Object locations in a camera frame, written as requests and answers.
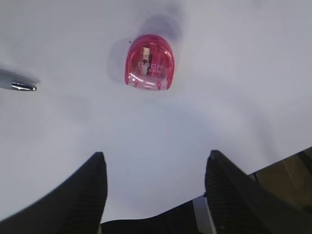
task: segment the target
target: pencil sharpener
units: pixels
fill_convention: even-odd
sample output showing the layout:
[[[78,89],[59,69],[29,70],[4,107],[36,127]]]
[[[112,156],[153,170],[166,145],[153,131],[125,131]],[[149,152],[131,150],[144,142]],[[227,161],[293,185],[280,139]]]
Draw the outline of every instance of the pencil sharpener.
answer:
[[[166,90],[171,86],[174,71],[174,55],[165,39],[144,35],[129,50],[125,82],[138,89]]]

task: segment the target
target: white pen barrel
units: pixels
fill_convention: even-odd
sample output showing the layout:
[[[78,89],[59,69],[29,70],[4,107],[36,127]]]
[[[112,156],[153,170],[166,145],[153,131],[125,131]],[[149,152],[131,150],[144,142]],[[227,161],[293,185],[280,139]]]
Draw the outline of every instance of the white pen barrel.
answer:
[[[13,78],[0,74],[0,88],[3,89],[12,89]]]

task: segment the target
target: white surface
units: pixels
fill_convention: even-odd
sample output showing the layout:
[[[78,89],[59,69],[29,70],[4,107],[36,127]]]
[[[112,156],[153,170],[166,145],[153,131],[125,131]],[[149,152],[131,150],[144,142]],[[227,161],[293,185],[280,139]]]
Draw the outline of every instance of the white surface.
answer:
[[[95,151],[108,221],[202,195],[211,149],[251,173],[310,147],[311,12],[309,0],[2,0],[1,67],[40,85],[0,90],[0,218]],[[153,30],[179,63],[165,92],[123,81],[128,41]]]

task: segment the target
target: black plastic part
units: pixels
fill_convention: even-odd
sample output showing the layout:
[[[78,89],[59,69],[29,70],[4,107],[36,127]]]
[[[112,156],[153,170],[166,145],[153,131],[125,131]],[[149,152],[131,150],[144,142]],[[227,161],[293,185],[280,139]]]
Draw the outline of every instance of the black plastic part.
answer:
[[[51,193],[0,223],[0,234],[96,234],[107,197],[103,153]]]
[[[218,234],[312,233],[312,215],[263,189],[220,151],[208,158],[205,187]]]

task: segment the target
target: silver pen tip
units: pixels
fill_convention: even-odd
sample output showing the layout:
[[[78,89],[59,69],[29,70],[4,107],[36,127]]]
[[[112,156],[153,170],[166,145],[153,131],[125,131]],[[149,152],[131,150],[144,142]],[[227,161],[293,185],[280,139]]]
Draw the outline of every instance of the silver pen tip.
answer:
[[[20,90],[20,91],[36,91],[37,90],[36,86],[33,86],[31,84],[26,84],[20,81],[13,81],[11,88],[13,90]]]

